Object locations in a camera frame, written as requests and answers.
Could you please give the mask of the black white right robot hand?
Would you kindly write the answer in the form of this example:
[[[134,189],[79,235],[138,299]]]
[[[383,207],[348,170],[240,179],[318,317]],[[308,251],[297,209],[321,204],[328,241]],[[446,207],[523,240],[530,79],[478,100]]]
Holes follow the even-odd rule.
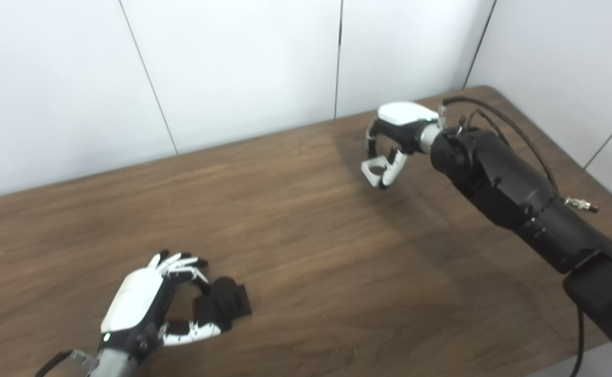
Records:
[[[429,155],[432,145],[443,131],[440,114],[410,101],[381,105],[366,130],[367,160],[360,168],[371,186],[384,190],[392,185],[407,158],[414,153]],[[396,142],[390,155],[376,150],[379,136]]]

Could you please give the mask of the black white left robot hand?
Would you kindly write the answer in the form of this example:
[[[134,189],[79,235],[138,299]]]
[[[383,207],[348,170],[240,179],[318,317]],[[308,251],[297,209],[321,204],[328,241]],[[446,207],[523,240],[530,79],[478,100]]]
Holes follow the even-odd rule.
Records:
[[[190,253],[163,250],[145,267],[129,273],[102,320],[99,351],[121,351],[130,361],[143,363],[159,348],[203,341],[229,331],[225,322],[166,318],[181,284],[198,286],[203,297],[210,294],[211,284],[201,271],[207,265],[206,260]]]

